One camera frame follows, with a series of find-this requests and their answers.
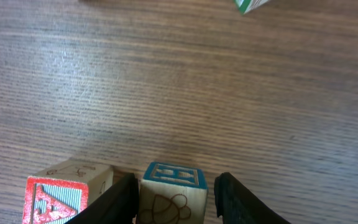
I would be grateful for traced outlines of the red A letter block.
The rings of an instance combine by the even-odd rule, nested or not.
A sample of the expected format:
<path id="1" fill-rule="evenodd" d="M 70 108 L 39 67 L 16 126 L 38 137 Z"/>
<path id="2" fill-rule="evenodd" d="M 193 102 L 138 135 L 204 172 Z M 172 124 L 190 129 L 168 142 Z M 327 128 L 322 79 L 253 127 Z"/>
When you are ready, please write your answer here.
<path id="1" fill-rule="evenodd" d="M 22 222 L 66 223 L 113 185 L 112 165 L 69 159 L 27 178 Z"/>

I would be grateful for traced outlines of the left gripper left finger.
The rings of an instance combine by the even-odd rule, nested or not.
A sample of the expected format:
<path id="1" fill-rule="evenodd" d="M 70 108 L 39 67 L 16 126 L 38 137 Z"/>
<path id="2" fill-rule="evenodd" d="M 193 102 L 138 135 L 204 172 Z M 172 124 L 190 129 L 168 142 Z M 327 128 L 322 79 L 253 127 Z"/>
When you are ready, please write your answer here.
<path id="1" fill-rule="evenodd" d="M 139 209 L 139 183 L 126 174 L 66 224 L 131 224 Z"/>

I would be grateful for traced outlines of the teal-sided picture block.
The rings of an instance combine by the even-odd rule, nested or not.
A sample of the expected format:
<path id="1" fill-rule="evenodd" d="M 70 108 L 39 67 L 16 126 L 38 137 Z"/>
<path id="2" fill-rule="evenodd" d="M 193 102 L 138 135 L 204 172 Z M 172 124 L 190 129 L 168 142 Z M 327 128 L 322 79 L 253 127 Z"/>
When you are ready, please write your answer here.
<path id="1" fill-rule="evenodd" d="M 152 162 L 140 182 L 140 224 L 203 224 L 208 185 L 203 171 Z"/>

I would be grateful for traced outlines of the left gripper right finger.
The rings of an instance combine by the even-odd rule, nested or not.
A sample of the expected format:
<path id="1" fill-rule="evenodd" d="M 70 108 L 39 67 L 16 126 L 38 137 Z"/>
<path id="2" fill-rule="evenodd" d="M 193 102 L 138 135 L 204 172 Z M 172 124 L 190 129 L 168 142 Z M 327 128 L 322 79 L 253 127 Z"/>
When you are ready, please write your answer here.
<path id="1" fill-rule="evenodd" d="M 290 224 L 228 172 L 215 178 L 214 198 L 223 224 Z"/>

